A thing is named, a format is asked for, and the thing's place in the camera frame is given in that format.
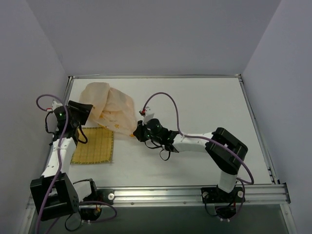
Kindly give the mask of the banana print plastic bag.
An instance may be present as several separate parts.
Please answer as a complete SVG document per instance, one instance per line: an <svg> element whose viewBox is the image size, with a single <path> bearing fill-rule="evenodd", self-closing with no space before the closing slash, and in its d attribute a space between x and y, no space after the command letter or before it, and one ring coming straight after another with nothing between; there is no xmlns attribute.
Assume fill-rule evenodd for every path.
<svg viewBox="0 0 312 234"><path fill-rule="evenodd" d="M91 104L89 120L110 131L130 136L137 127L133 99L106 82L89 83L79 102Z"/></svg>

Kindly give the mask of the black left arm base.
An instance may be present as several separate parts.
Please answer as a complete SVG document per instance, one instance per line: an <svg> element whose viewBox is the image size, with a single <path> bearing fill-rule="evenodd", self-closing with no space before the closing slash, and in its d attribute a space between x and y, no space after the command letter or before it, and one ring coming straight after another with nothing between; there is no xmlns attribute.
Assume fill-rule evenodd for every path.
<svg viewBox="0 0 312 234"><path fill-rule="evenodd" d="M93 195L89 195L88 197L84 198L82 202L80 202L80 205L95 205L95 207L80 208L78 212L80 217L79 218L80 223L76 228L73 229L70 229L67 226L67 222L73 216L72 214L69 215L64 223L66 231L75 232L82 227L84 222L87 222L88 224L93 224L93 223L102 223L115 219L117 217L117 210L113 206L114 199L115 199L115 190L113 189L96 190ZM112 209L113 215L106 218L100 218L100 216L103 213L103 207L108 207Z"/></svg>

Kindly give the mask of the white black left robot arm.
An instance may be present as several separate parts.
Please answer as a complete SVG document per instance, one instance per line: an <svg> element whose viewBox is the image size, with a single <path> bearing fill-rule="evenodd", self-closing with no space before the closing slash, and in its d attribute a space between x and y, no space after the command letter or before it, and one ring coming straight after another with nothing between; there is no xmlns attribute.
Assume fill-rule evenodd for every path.
<svg viewBox="0 0 312 234"><path fill-rule="evenodd" d="M92 179L72 183L68 176L72 157L81 142L78 132L86 123L92 107L91 104L74 101L63 106L55 100L52 107L46 110L47 115L55 115L57 118L57 128L52 133L47 166L40 178L32 180L30 184L41 221L77 213L80 202L96 195Z"/></svg>

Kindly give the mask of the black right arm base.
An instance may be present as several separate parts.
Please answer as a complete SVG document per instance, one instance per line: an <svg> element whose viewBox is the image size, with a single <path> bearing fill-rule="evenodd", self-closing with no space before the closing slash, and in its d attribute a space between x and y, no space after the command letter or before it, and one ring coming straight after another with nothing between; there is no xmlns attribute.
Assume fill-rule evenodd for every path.
<svg viewBox="0 0 312 234"><path fill-rule="evenodd" d="M244 186L235 186L230 193L224 192L217 186L202 187L201 197L205 211L209 216L227 222L230 222L238 214L246 201Z"/></svg>

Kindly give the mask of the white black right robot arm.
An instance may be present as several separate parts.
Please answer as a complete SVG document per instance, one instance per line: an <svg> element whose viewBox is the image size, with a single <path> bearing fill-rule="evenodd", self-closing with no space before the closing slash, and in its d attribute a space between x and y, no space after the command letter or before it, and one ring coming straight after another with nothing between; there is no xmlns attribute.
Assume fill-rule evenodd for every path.
<svg viewBox="0 0 312 234"><path fill-rule="evenodd" d="M133 135L140 141L152 141L170 153L207 153L221 170L217 187L231 193L235 187L241 162L244 161L248 147L224 128L206 134L183 136L179 131L163 127L153 118L146 124L140 120Z"/></svg>

